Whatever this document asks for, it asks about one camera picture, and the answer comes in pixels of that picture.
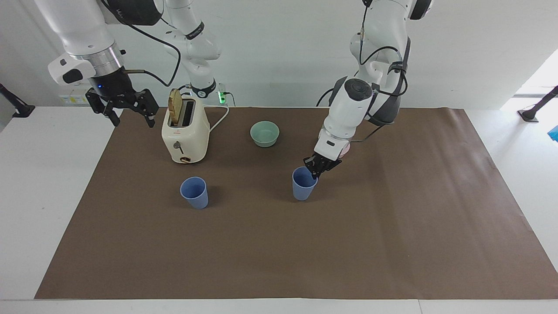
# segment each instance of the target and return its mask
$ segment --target black cable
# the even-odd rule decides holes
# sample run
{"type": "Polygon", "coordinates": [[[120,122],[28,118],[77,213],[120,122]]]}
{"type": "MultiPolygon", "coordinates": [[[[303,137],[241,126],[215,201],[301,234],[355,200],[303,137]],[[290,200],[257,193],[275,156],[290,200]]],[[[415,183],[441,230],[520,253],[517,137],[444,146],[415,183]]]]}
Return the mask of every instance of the black cable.
{"type": "Polygon", "coordinates": [[[165,24],[169,25],[170,27],[177,29],[176,27],[174,27],[172,24],[168,23],[167,21],[165,21],[164,18],[161,17],[161,21],[163,21],[165,24]]]}
{"type": "Polygon", "coordinates": [[[394,93],[388,93],[388,92],[378,90],[378,93],[388,95],[388,96],[393,96],[393,97],[399,97],[399,96],[402,96],[403,94],[405,94],[407,92],[407,89],[409,88],[409,83],[407,82],[407,77],[405,76],[405,71],[401,71],[399,75],[401,76],[400,80],[402,79],[403,82],[405,83],[405,89],[403,90],[403,92],[401,92],[399,94],[394,94],[394,93]]]}
{"type": "Polygon", "coordinates": [[[122,18],[120,18],[120,15],[119,15],[118,13],[114,12],[114,11],[112,10],[112,8],[106,3],[105,0],[101,0],[101,3],[105,6],[105,8],[107,8],[107,10],[109,10],[109,11],[116,17],[116,19],[117,19],[120,23],[129,26],[131,29],[133,29],[133,30],[139,32],[140,34],[142,34],[142,35],[144,35],[144,36],[147,36],[147,37],[149,37],[149,38],[151,38],[151,39],[153,39],[153,40],[155,40],[155,41],[157,41],[157,42],[162,43],[163,45],[169,46],[169,47],[173,48],[174,50],[176,50],[176,52],[178,53],[178,60],[177,60],[177,62],[176,62],[176,67],[175,67],[175,70],[174,70],[174,72],[173,72],[173,74],[172,74],[171,80],[170,80],[168,83],[165,83],[161,78],[159,78],[159,77],[156,76],[155,74],[153,74],[153,73],[151,73],[151,72],[149,72],[149,71],[143,70],[143,73],[148,74],[148,75],[150,75],[150,76],[156,78],[157,81],[161,82],[161,84],[163,84],[165,87],[170,87],[170,85],[171,85],[172,82],[174,81],[174,79],[175,79],[175,77],[176,77],[176,73],[178,72],[178,69],[179,69],[179,67],[180,67],[180,60],[181,60],[181,58],[182,58],[182,55],[180,54],[180,50],[179,50],[177,47],[175,47],[175,46],[169,44],[168,42],[166,42],[166,41],[164,41],[164,40],[161,40],[161,39],[159,39],[159,38],[157,38],[157,37],[155,37],[155,36],[153,36],[153,35],[151,35],[151,34],[148,34],[148,33],[144,32],[144,31],[140,30],[140,29],[137,28],[136,26],[134,26],[134,25],[128,23],[127,21],[123,20],[122,18]]]}
{"type": "Polygon", "coordinates": [[[368,58],[366,58],[366,60],[364,62],[362,62],[362,47],[364,45],[364,24],[366,23],[366,13],[368,12],[368,7],[364,8],[364,17],[362,18],[362,27],[360,28],[360,52],[359,52],[359,56],[358,56],[358,61],[360,63],[360,65],[364,65],[366,62],[368,62],[368,60],[370,60],[370,58],[372,58],[373,55],[375,55],[376,53],[384,50],[384,49],[391,49],[394,50],[395,52],[399,52],[399,50],[397,50],[395,47],[392,46],[384,46],[381,47],[379,49],[377,49],[376,51],[374,51],[370,56],[368,56],[368,58]]]}
{"type": "Polygon", "coordinates": [[[237,102],[234,100],[234,95],[231,92],[224,92],[223,95],[230,95],[231,97],[233,97],[233,105],[236,107],[237,106],[237,102]]]}
{"type": "Polygon", "coordinates": [[[178,90],[181,91],[184,88],[191,88],[190,84],[184,84],[181,87],[178,87],[178,90]]]}
{"type": "Polygon", "coordinates": [[[360,65],[364,65],[366,62],[368,62],[368,60],[370,60],[370,58],[372,58],[372,56],[374,56],[376,53],[384,50],[384,49],[391,49],[395,52],[399,52],[399,50],[397,50],[397,48],[392,47],[392,46],[384,46],[381,48],[376,49],[370,56],[368,56],[368,58],[366,58],[366,60],[364,62],[362,62],[362,44],[360,45],[360,55],[359,55],[359,61],[360,61],[360,65]]]}
{"type": "Polygon", "coordinates": [[[318,103],[316,104],[316,107],[320,107],[320,102],[321,102],[321,101],[324,99],[324,97],[325,97],[328,93],[330,93],[330,92],[333,92],[333,88],[332,88],[332,89],[328,89],[328,91],[325,92],[325,93],[320,97],[320,100],[318,100],[318,103]]]}
{"type": "Polygon", "coordinates": [[[378,132],[381,128],[383,128],[385,125],[380,125],[378,126],[374,131],[372,131],[372,133],[368,134],[367,137],[364,138],[364,140],[360,140],[360,141],[351,141],[351,143],[362,143],[365,142],[366,140],[368,140],[368,138],[370,138],[372,135],[374,135],[376,132],[378,132]]]}

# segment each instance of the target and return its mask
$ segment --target white power cord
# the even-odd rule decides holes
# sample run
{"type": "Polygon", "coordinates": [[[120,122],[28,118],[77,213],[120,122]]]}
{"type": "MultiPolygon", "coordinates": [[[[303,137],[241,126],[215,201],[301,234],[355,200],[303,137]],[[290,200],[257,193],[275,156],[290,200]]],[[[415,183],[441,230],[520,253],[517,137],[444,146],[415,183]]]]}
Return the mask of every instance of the white power cord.
{"type": "Polygon", "coordinates": [[[215,128],[219,125],[219,123],[221,123],[221,121],[223,121],[223,120],[227,117],[227,115],[229,115],[230,108],[229,108],[229,106],[226,106],[226,107],[225,107],[225,106],[212,106],[212,105],[210,105],[210,104],[205,104],[204,107],[226,108],[226,109],[227,109],[227,112],[225,112],[225,114],[221,117],[221,119],[219,119],[219,121],[217,121],[217,123],[215,123],[215,124],[209,129],[209,133],[211,133],[211,131],[213,131],[213,129],[215,129],[215,128]]]}
{"type": "MultiPolygon", "coordinates": [[[[189,88],[189,87],[186,86],[186,85],[184,85],[184,86],[181,87],[180,89],[182,89],[182,88],[189,88]]],[[[191,95],[190,92],[182,93],[181,95],[185,95],[185,94],[186,94],[186,95],[191,95]]],[[[213,106],[213,105],[211,105],[211,104],[205,104],[204,107],[210,107],[210,108],[226,108],[226,109],[227,109],[227,112],[225,112],[225,114],[221,117],[221,119],[219,119],[219,121],[217,121],[217,123],[215,123],[215,124],[209,129],[209,133],[211,133],[211,131],[213,131],[213,129],[216,128],[216,127],[219,125],[219,123],[221,123],[221,121],[223,121],[223,120],[229,115],[230,108],[229,108],[228,105],[227,105],[227,106],[213,106]]]]}

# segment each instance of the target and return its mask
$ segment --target white wall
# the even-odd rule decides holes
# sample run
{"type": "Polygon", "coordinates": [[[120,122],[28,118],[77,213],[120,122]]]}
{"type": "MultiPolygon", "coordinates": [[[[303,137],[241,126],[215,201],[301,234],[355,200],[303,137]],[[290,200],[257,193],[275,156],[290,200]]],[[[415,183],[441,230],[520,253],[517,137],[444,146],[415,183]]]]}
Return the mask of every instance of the white wall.
{"type": "Polygon", "coordinates": [[[8,125],[14,113],[12,105],[0,96],[0,132],[8,125]]]}
{"type": "Polygon", "coordinates": [[[517,94],[547,94],[558,85],[558,50],[525,82],[517,94]]]}
{"type": "MultiPolygon", "coordinates": [[[[27,15],[38,17],[37,22],[18,16],[21,12],[12,2],[18,3],[9,1],[0,10],[1,35],[30,71],[14,75],[13,80],[33,81],[37,89],[50,91],[40,100],[36,91],[26,91],[30,102],[54,104],[56,86],[48,78],[46,64],[60,52],[59,40],[50,29],[37,30],[35,23],[44,27],[45,22],[32,0],[19,2],[27,15]]],[[[212,62],[215,75],[239,105],[313,106],[338,78],[357,69],[349,40],[360,28],[360,0],[197,0],[194,6],[220,40],[223,55],[212,62]]],[[[558,48],[558,40],[548,40],[558,28],[556,16],[558,7],[551,0],[436,1],[426,18],[408,24],[413,45],[410,90],[403,105],[501,107],[558,48]]],[[[127,68],[170,77],[174,59],[160,44],[126,26],[109,29],[120,49],[128,51],[127,68]]],[[[161,35],[167,27],[160,23],[144,29],[161,35]]],[[[149,88],[161,105],[166,103],[168,88],[144,75],[132,78],[136,89],[149,88]]],[[[175,86],[188,81],[183,70],[178,78],[175,86]]]]}

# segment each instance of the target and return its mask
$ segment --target black strap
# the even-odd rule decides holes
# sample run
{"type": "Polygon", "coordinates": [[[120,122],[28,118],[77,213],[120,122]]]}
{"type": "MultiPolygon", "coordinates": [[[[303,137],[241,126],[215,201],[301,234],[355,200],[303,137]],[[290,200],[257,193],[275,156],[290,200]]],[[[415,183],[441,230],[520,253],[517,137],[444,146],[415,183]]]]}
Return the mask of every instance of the black strap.
{"type": "Polygon", "coordinates": [[[200,26],[198,26],[195,30],[193,30],[191,33],[186,35],[186,39],[192,40],[192,39],[196,38],[198,35],[201,34],[201,32],[204,31],[204,28],[205,28],[205,24],[203,22],[200,23],[200,26]]]}
{"type": "Polygon", "coordinates": [[[199,98],[207,98],[211,92],[213,92],[217,88],[217,82],[215,79],[213,80],[213,84],[206,88],[195,88],[192,86],[192,91],[199,97],[199,98]]]}
{"type": "Polygon", "coordinates": [[[116,19],[123,19],[132,25],[152,26],[161,19],[163,12],[159,12],[153,0],[107,0],[116,19]]]}

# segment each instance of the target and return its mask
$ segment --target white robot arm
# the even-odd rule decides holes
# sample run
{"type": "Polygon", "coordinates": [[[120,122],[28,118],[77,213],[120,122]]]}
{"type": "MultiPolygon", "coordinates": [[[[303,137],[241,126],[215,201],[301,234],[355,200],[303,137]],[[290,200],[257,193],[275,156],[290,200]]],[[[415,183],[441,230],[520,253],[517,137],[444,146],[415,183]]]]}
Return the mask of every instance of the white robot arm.
{"type": "MultiPolygon", "coordinates": [[[[113,108],[129,108],[143,115],[153,127],[158,105],[148,89],[136,92],[128,77],[129,73],[148,72],[124,68],[122,54],[125,51],[118,50],[103,12],[113,14],[120,23],[132,28],[133,25],[154,25],[162,16],[154,0],[35,0],[35,3],[66,51],[49,64],[54,80],[68,85],[88,79],[93,88],[86,97],[95,113],[102,113],[118,126],[120,120],[113,108]]],[[[165,38],[180,51],[182,64],[190,75],[189,86],[200,98],[219,103],[217,84],[207,63],[221,54],[214,44],[214,36],[204,31],[204,24],[192,9],[192,0],[165,0],[165,3],[177,28],[165,38]]],[[[177,51],[168,48],[178,57],[177,51]]],[[[175,75],[176,71],[168,84],[159,81],[170,86],[175,75]]]]}
{"type": "Polygon", "coordinates": [[[353,36],[350,45],[359,71],[354,78],[344,77],[335,84],[329,99],[329,115],[314,154],[304,159],[314,178],[341,163],[363,120],[378,127],[394,122],[400,96],[407,90],[405,73],[411,40],[407,37],[406,22],[423,18],[432,6],[432,0],[363,0],[363,3],[366,9],[362,29],[353,36]]]}
{"type": "MultiPolygon", "coordinates": [[[[165,0],[165,3],[171,24],[176,28],[165,34],[165,41],[179,48],[192,91],[204,99],[205,104],[219,105],[217,82],[208,63],[208,60],[217,60],[221,56],[215,36],[205,30],[204,23],[197,18],[193,0],[165,0]]],[[[174,49],[166,48],[169,54],[178,57],[174,49]]]]}

